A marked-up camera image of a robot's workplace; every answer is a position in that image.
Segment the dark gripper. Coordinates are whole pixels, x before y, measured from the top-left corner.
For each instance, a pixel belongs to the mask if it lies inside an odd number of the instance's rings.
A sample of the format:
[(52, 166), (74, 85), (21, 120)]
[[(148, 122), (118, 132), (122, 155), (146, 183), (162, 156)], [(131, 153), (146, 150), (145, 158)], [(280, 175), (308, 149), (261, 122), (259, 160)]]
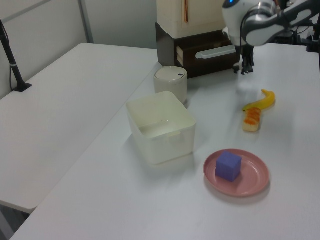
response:
[(245, 44), (241, 46), (236, 46), (236, 54), (238, 57), (242, 56), (242, 74), (252, 73), (254, 67), (253, 55), (254, 46)]

